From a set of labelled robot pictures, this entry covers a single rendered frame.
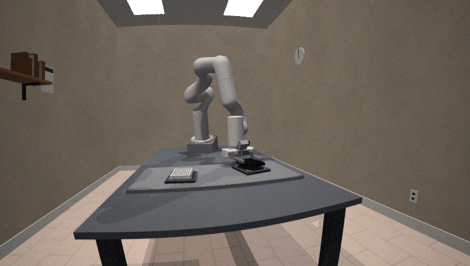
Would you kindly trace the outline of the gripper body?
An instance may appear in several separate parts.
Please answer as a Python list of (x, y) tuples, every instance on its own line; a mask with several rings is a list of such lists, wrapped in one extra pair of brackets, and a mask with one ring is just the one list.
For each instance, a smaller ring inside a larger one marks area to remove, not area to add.
[(236, 151), (241, 151), (241, 156), (243, 156), (242, 151), (247, 151), (247, 150), (254, 152), (254, 148), (250, 146), (248, 146), (247, 149), (245, 150), (239, 150), (239, 149), (235, 149), (234, 147), (229, 147), (227, 149), (222, 149), (222, 157), (225, 157), (225, 158), (233, 157), (233, 153), (235, 153)]

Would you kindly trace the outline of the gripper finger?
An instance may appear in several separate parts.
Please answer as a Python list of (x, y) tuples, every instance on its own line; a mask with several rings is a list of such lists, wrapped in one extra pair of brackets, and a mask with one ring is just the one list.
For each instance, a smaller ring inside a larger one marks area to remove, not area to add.
[(242, 155), (251, 155), (252, 158), (262, 161), (262, 157), (254, 156), (253, 151), (242, 151)]
[(244, 164), (244, 160), (243, 160), (243, 159), (236, 158), (236, 156), (241, 156), (241, 151), (236, 151), (235, 153), (233, 153), (233, 159), (236, 160), (236, 161), (238, 161), (239, 163)]

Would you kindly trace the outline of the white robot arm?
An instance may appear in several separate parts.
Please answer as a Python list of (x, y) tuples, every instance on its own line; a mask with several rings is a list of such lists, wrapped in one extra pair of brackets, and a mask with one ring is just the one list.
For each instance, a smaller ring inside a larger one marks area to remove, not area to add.
[(209, 86), (213, 80), (211, 73), (215, 73), (222, 105), (231, 114), (227, 117), (228, 146), (239, 150), (247, 149), (250, 144), (250, 141), (244, 140), (248, 131), (247, 118), (237, 99), (228, 58), (221, 55), (198, 58), (193, 64), (193, 69), (199, 78), (186, 89), (184, 99), (187, 103), (201, 105), (192, 112), (195, 136), (191, 141), (205, 143), (214, 139), (209, 133), (207, 109), (214, 97), (213, 89)]

